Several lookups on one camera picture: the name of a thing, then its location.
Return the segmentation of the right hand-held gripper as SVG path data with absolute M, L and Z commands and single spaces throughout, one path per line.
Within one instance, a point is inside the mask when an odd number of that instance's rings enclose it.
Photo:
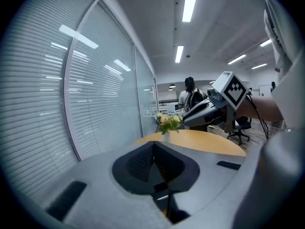
M 215 122 L 224 132 L 230 133 L 235 129 L 236 112 L 246 93 L 247 88 L 238 76 L 224 71 L 207 90 L 208 98 L 195 105 L 183 118 L 183 123 L 195 127 Z

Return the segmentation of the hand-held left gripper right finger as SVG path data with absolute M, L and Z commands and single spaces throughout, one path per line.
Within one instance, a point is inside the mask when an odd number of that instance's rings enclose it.
M 229 184 L 244 156 L 155 142 L 153 158 L 168 191 L 166 216 L 178 223 L 208 205 Z

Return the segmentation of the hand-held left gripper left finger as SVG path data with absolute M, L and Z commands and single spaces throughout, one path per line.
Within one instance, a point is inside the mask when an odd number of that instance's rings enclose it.
M 86 184 L 63 222 L 65 224 L 169 224 L 150 195 L 124 190 L 112 175 L 116 159 L 139 148 L 122 147 L 89 157 L 53 178 L 40 192 L 40 206 L 48 209 L 73 181 Z

